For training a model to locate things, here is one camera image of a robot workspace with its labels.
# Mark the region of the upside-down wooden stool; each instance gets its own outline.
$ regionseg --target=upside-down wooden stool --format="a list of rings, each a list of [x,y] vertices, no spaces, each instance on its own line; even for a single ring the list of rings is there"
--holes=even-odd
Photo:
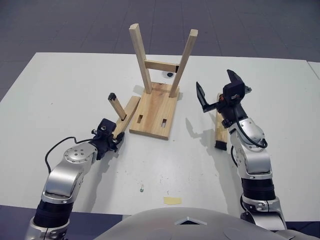
[[[129,131],[168,140],[179,96],[178,84],[196,42],[198,30],[191,29],[180,64],[147,60],[139,24],[132,24],[129,32],[144,84],[144,93]],[[173,84],[151,82],[149,69],[176,73]]]

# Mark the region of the wooden leg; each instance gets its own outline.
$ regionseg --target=wooden leg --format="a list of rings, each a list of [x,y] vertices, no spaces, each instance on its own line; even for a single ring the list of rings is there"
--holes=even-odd
[[[124,120],[121,120],[121,118],[116,121],[116,128],[113,131],[113,137],[116,138],[118,134],[124,132],[126,130],[126,127],[128,126],[131,118],[133,117],[138,103],[140,101],[139,96],[132,96],[128,102],[128,104],[125,106],[124,111],[126,113],[126,117]]]
[[[175,77],[174,77],[174,81],[170,90],[170,94],[169,97],[170,98],[175,98],[177,96],[177,87],[179,85],[180,79],[182,77],[182,73],[185,70],[185,67],[187,65],[189,56],[191,54],[192,48],[195,45],[196,39],[198,36],[198,30],[196,29],[191,29],[189,37],[188,37],[188,41],[186,42],[183,54],[182,54],[182,58],[179,64],[179,68],[178,68],[178,72],[176,73]]]
[[[125,110],[121,106],[117,96],[112,92],[112,93],[110,93],[108,100],[111,103],[114,110],[116,111],[116,113],[118,114],[119,118],[121,120],[124,120],[126,118],[127,114],[125,113]]]
[[[219,97],[222,93],[218,93],[216,100],[219,101]],[[221,150],[227,150],[228,130],[222,125],[224,118],[216,110],[215,114],[215,148]]]
[[[150,94],[152,91],[152,85],[150,80],[149,70],[146,68],[145,60],[146,60],[146,52],[144,43],[142,41],[139,24],[132,24],[129,28],[131,40],[133,43],[134,51],[136,54],[136,58],[138,59],[138,64],[140,67],[142,80],[144,84],[144,89],[147,94]]]

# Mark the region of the black cable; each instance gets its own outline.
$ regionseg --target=black cable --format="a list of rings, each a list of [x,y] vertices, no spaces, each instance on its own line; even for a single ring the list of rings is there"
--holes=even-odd
[[[231,158],[232,158],[232,161],[233,161],[234,165],[236,167],[238,167],[238,164],[237,164],[237,162],[235,160],[235,157],[234,157],[234,146],[231,147]]]
[[[242,209],[243,209],[244,211],[247,211],[247,209],[246,209],[245,206],[244,206],[244,200],[242,199],[242,195],[241,195],[241,197],[240,197],[240,205],[241,205],[241,207],[242,207]]]
[[[246,133],[245,131],[243,130],[243,128],[241,127],[240,123],[239,123],[239,119],[238,119],[238,115],[237,115],[237,112],[236,112],[236,109],[233,108],[233,114],[235,116],[235,121],[236,121],[236,124],[240,130],[240,132],[245,136],[245,138],[250,142],[252,143],[253,145],[257,146],[258,148],[262,148],[262,149],[265,149],[266,147],[268,147],[268,143],[267,141],[263,138],[262,139],[262,143],[263,145],[259,144],[259,143],[256,143],[255,141],[253,141]]]
[[[64,141],[68,140],[68,139],[73,139],[74,140],[74,143],[75,144],[81,144],[81,143],[84,143],[84,142],[88,142],[88,141],[91,141],[92,139],[85,139],[85,140],[81,140],[81,141],[77,141],[76,137],[74,136],[68,136],[66,137],[65,139],[61,140],[60,142],[58,142],[56,145],[54,145],[45,155],[44,157],[44,162],[46,164],[46,167],[48,168],[48,172],[49,174],[51,173],[51,167],[48,163],[48,156],[49,154],[52,152],[53,149],[55,149],[58,145],[60,145],[61,143],[63,143]]]

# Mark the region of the wooden stick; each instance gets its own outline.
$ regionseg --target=wooden stick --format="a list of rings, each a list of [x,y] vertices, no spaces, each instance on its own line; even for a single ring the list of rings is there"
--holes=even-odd
[[[125,110],[121,106],[117,96],[113,92],[111,92],[108,97],[108,100],[111,103],[114,110],[116,111],[116,113],[118,114],[119,118],[123,121],[126,118],[127,114],[125,113]]]
[[[116,121],[116,128],[113,131],[113,136],[116,138],[118,134],[124,132],[126,130],[126,127],[128,126],[131,118],[133,117],[138,103],[140,101],[139,96],[132,96],[128,102],[128,104],[125,106],[124,111],[126,112],[126,117],[124,120],[121,120],[121,118]]]
[[[146,68],[145,60],[146,60],[146,52],[144,43],[142,41],[141,32],[139,28],[139,24],[132,24],[129,28],[132,44],[134,47],[136,58],[138,59],[138,64],[140,67],[142,80],[144,84],[144,89],[147,94],[150,94],[152,91],[152,85],[150,80],[149,70]]]
[[[172,73],[176,73],[179,68],[179,64],[161,61],[144,60],[144,64],[147,69],[155,69]]]
[[[216,96],[216,101],[219,101],[220,95],[222,93],[218,93]],[[215,114],[215,148],[221,150],[227,150],[227,141],[228,141],[228,130],[222,125],[222,121],[224,118],[222,115],[216,110]]]
[[[173,81],[173,84],[172,84],[172,87],[170,90],[170,94],[169,94],[170,98],[174,98],[177,96],[177,87],[178,87],[178,84],[179,84],[180,79],[182,77],[182,74],[185,70],[185,67],[187,65],[187,61],[188,61],[189,56],[191,54],[192,48],[195,45],[197,36],[198,36],[198,30],[191,29],[189,37],[188,37],[188,41],[186,42],[186,45],[185,45],[185,48],[184,48],[184,51],[182,54],[182,58],[181,58],[181,61],[179,64],[178,72],[175,75],[175,78],[174,78],[174,81]]]

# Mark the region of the wooden board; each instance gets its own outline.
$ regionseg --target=wooden board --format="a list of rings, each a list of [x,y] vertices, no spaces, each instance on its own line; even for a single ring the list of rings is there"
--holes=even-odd
[[[179,64],[153,60],[144,60],[144,64],[147,69],[155,69],[172,73],[176,73],[179,68]]]
[[[122,133],[126,130],[126,127],[128,126],[131,118],[133,117],[138,103],[140,101],[139,96],[132,96],[128,102],[128,104],[124,108],[124,112],[126,114],[125,119],[121,120],[121,118],[116,121],[116,128],[113,132],[113,136],[116,138],[119,133]]]
[[[151,83],[151,94],[143,93],[129,131],[168,140],[178,95],[169,97],[170,84]]]
[[[216,96],[216,101],[219,101],[220,95],[222,93],[219,92],[218,95]],[[224,120],[223,116],[221,115],[221,113],[218,112],[218,110],[216,110],[215,113],[215,146],[221,146],[221,144],[217,144],[217,141],[221,142],[221,143],[225,143],[225,148],[223,145],[223,149],[221,150],[227,150],[227,142],[228,142],[228,129],[225,128],[222,125],[222,121]]]

